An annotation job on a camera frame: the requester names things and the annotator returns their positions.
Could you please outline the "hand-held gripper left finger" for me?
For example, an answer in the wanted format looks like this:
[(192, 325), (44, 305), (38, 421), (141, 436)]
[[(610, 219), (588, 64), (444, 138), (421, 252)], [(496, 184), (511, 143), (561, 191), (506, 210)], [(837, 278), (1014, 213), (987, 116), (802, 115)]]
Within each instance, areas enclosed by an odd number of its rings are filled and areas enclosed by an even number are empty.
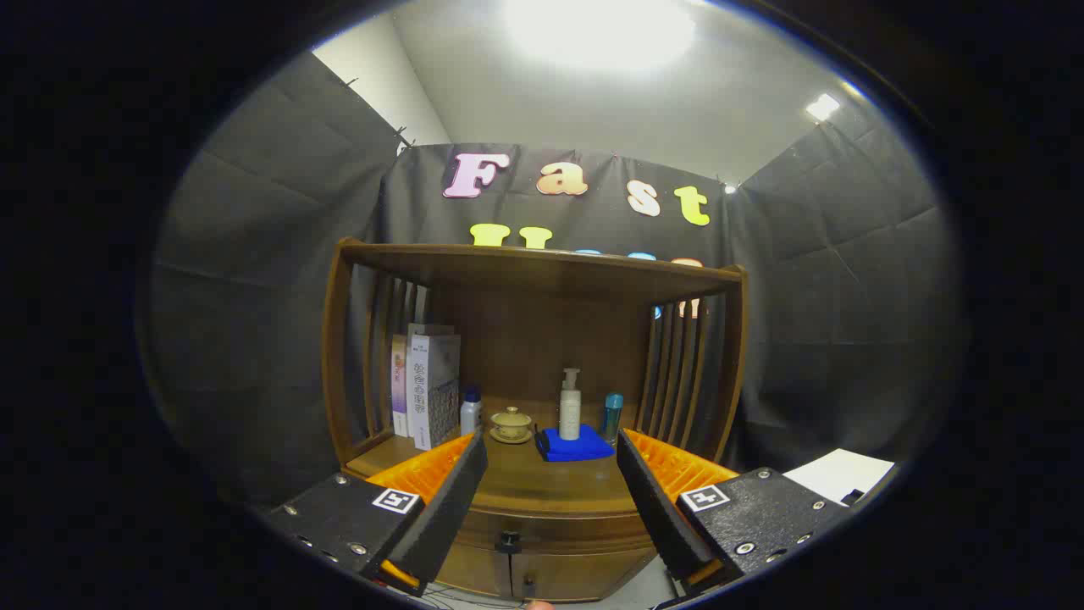
[(367, 478), (334, 473), (271, 510), (268, 528), (354, 580), (421, 596), (487, 467), (483, 436), (464, 434)]

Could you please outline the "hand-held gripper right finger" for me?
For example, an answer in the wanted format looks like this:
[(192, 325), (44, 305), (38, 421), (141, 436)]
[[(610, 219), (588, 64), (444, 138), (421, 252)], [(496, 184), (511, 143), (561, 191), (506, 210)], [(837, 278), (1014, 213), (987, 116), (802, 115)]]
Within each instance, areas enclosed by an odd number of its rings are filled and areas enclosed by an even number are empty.
[(655, 551), (689, 594), (766, 570), (851, 514), (773, 469), (736, 473), (630, 429), (616, 459)]

